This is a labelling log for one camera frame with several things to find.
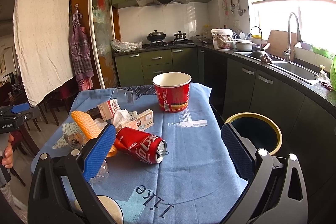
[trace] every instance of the gas stove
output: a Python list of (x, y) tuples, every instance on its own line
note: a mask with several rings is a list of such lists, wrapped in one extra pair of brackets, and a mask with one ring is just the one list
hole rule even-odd
[(172, 45), (195, 45), (192, 40), (188, 39), (174, 39), (173, 41), (156, 41), (151, 42), (150, 44), (142, 45), (143, 48), (155, 48), (155, 47), (167, 47)]

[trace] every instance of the human hand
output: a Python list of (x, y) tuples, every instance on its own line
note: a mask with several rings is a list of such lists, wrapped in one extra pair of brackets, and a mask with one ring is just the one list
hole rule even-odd
[(2, 153), (2, 165), (4, 165), (7, 169), (13, 167), (13, 149), (10, 142), (14, 141), (14, 137), (10, 134), (8, 140), (8, 146), (6, 147), (4, 153)]

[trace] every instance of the sink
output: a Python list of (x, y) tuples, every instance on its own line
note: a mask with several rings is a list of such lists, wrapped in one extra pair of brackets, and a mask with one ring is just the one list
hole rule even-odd
[(273, 65), (280, 70), (283, 70), (287, 73), (294, 75), (295, 77), (305, 81), (308, 84), (315, 85), (319, 83), (319, 80), (315, 79), (316, 72), (308, 70), (300, 65), (295, 63), (288, 63), (286, 61), (273, 62)]
[[(247, 56), (248, 58), (251, 58), (251, 59), (254, 59), (254, 60), (260, 61), (260, 59), (249, 56), (249, 54), (252, 53), (252, 52), (235, 52), (235, 53)], [(279, 57), (276, 57), (276, 56), (273, 56), (273, 55), (270, 55), (270, 54), (269, 54), (269, 56), (272, 58), (273, 61), (284, 61), (284, 59), (282, 59), (282, 58), (279, 58)]]

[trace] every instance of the can pull tab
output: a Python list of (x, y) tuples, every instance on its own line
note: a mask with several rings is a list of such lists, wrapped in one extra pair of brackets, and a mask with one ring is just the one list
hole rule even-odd
[(168, 155), (169, 154), (169, 152), (167, 150), (158, 150), (157, 153), (159, 155)]

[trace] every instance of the clear plastic cup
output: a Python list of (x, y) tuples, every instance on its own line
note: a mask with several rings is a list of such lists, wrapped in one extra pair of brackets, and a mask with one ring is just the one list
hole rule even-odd
[(114, 89), (112, 99), (117, 99), (118, 105), (134, 104), (135, 92), (122, 89)]

